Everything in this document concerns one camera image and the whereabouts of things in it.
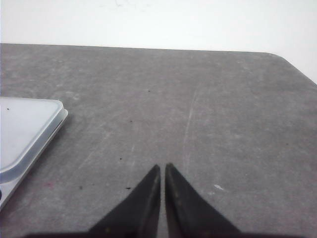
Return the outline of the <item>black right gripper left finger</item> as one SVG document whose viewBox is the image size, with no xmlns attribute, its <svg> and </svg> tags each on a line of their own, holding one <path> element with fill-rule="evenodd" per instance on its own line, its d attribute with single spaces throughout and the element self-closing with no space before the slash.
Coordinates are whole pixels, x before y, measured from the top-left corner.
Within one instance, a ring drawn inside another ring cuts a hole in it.
<svg viewBox="0 0 317 238">
<path fill-rule="evenodd" d="M 154 165 L 131 193 L 89 232 L 103 238 L 155 238 L 160 211 L 160 167 Z"/>
</svg>

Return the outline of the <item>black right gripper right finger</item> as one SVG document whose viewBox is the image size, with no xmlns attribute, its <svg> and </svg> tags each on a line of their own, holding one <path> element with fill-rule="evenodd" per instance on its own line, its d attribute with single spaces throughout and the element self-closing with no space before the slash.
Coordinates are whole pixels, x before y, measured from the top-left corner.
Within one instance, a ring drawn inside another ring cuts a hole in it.
<svg viewBox="0 0 317 238">
<path fill-rule="evenodd" d="M 242 234 L 198 194 L 172 163 L 165 167 L 165 208 L 170 238 L 220 238 Z"/>
</svg>

